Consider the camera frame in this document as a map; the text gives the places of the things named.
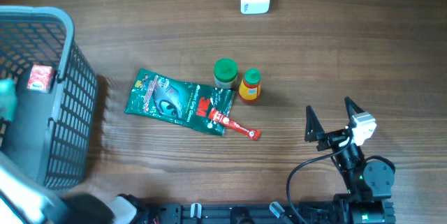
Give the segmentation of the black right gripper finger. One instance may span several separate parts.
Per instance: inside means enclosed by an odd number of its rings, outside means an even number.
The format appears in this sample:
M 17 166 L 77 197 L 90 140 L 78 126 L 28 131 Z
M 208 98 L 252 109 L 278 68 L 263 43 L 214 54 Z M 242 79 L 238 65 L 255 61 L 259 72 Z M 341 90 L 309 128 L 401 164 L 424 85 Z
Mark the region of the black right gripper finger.
M 311 105 L 306 106 L 305 141 L 315 142 L 324 138 L 325 131 Z
M 364 110 L 360 108 L 349 96 L 344 99 L 348 118 L 351 118 L 355 114 L 363 113 Z

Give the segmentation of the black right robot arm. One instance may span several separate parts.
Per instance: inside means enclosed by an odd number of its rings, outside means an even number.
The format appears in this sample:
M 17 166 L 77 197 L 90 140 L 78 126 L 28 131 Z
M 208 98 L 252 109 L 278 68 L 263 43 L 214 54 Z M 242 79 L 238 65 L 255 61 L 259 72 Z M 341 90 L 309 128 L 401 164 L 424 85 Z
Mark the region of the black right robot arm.
M 376 119 L 349 97 L 344 99 L 349 122 L 341 130 L 325 132 L 311 106 L 306 108 L 305 141 L 318 151 L 331 150 L 346 193 L 328 202 L 301 202 L 298 212 L 308 223 L 394 223 L 391 188 L 394 164 L 381 156 L 365 157 L 360 146 L 376 130 Z

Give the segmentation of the orange sauce bottle green cap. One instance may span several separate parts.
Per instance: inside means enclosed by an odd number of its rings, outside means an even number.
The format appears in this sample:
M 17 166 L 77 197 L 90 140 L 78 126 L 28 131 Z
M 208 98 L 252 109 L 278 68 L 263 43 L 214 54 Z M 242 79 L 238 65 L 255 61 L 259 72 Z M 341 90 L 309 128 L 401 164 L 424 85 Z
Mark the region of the orange sauce bottle green cap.
M 255 103 L 261 94 L 261 72 L 250 68 L 244 74 L 239 87 L 239 97 L 246 104 Z

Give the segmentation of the green lid jar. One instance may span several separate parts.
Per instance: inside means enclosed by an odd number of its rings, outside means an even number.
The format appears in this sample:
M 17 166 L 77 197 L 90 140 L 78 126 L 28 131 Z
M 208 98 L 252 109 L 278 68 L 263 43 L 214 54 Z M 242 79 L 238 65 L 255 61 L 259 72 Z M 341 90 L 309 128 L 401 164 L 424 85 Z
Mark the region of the green lid jar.
M 214 65 L 215 84 L 222 89 L 232 89 L 237 82 L 238 67 L 234 60 L 219 59 Z

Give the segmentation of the green 3M gloves package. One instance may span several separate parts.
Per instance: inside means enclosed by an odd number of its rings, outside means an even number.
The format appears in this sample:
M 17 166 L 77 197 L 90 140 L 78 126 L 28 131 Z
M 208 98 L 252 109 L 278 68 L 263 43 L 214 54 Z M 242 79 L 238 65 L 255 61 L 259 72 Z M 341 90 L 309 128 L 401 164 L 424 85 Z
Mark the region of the green 3M gloves package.
M 141 68 L 129 94 L 125 113 L 178 124 L 211 135 L 225 127 L 208 118 L 211 109 L 228 115 L 235 92 L 206 84 L 183 82 Z

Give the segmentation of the grey plastic mesh basket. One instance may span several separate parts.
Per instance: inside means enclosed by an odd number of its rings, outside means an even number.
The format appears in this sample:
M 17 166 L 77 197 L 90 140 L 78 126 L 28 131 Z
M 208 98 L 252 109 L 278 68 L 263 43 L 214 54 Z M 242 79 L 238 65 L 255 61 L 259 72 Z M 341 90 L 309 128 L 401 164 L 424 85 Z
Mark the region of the grey plastic mesh basket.
M 54 68 L 49 93 L 27 88 L 35 64 Z M 17 95 L 14 120 L 1 120 L 1 153 L 50 190 L 77 186 L 85 175 L 98 80 L 69 15 L 55 7 L 2 6 L 1 79 L 12 79 Z

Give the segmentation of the teal tissue pack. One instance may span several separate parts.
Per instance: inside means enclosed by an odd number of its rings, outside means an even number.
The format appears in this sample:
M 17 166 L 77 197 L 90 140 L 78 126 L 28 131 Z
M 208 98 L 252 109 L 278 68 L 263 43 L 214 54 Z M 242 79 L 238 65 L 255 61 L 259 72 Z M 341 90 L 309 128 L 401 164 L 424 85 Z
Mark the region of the teal tissue pack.
M 13 121 L 17 107 L 15 83 L 12 79 L 1 80 L 1 118 Z

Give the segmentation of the red small snack box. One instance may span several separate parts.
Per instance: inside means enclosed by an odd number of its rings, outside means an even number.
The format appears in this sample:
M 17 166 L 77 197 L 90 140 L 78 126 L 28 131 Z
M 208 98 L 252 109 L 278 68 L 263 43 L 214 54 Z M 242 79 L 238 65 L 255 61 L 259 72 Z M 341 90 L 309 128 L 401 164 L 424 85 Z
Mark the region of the red small snack box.
M 28 90 L 49 93 L 52 86 L 54 68 L 51 66 L 33 65 L 27 82 Z

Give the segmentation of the red stick sachet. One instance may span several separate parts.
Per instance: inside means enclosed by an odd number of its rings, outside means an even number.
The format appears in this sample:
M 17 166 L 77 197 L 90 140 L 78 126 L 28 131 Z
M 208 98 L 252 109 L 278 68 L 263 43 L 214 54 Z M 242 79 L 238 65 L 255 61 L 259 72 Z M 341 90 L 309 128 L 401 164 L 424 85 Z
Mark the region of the red stick sachet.
M 208 114 L 208 118 L 218 124 L 221 124 L 227 128 L 230 128 L 234 131 L 237 131 L 247 136 L 249 139 L 253 141 L 256 141 L 261 136 L 260 130 L 246 128 L 242 124 L 234 121 L 233 119 L 226 116 L 225 114 L 223 114 L 222 112 L 218 111 L 215 108 L 212 108 L 212 110 Z

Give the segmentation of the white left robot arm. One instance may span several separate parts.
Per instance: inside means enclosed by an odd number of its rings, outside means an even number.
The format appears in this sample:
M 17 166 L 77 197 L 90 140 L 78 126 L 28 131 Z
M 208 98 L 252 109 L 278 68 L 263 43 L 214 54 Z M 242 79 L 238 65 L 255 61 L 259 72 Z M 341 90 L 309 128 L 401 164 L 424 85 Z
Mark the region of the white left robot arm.
M 2 223 L 132 223 L 137 208 L 122 196 L 59 195 L 37 184 L 1 154 Z

